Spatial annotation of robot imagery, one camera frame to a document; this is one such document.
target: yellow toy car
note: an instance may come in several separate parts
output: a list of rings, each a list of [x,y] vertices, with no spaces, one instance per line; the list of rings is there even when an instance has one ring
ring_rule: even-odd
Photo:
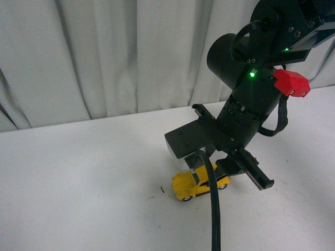
[[[217,165],[212,164],[214,171],[217,170]],[[226,175],[217,175],[218,189],[222,190],[230,183],[230,178]],[[209,193],[209,182],[205,165],[191,169],[185,173],[178,173],[173,176],[172,188],[179,200],[189,201],[193,197]]]

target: black wire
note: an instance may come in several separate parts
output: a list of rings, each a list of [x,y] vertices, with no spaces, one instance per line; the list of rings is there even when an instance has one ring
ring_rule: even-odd
[[[233,60],[235,61],[239,61],[239,62],[246,62],[245,59],[236,59],[234,58],[234,50],[235,47],[237,45],[237,43],[248,33],[250,33],[253,30],[256,29],[265,29],[268,30],[269,29],[269,25],[265,22],[262,21],[253,21],[248,23],[247,25],[245,25],[237,34],[236,36],[233,38],[231,44],[230,44],[230,56]]]
[[[219,204],[219,192],[218,184],[216,181],[215,172],[213,166],[206,153],[202,150],[197,150],[195,152],[201,160],[204,162],[206,167],[206,172],[209,181],[210,189],[210,202],[211,202],[211,250],[220,251],[221,250],[221,219],[220,219],[220,204]]]

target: red plastic part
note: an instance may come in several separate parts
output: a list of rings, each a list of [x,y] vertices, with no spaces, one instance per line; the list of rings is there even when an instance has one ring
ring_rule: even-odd
[[[273,76],[277,78],[274,86],[286,96],[305,97],[309,91],[309,81],[299,73],[277,70]]]

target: curtain fold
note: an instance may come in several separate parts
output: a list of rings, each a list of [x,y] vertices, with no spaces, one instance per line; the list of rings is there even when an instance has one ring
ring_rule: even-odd
[[[226,100],[210,46],[258,0],[0,2],[0,132]],[[333,39],[292,64],[335,83]]]

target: screw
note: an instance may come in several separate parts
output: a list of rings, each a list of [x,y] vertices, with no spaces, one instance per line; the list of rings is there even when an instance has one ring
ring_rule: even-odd
[[[308,23],[308,27],[309,27],[310,29],[313,28],[314,25],[315,25],[315,23],[314,23],[313,21],[311,21],[311,22]]]

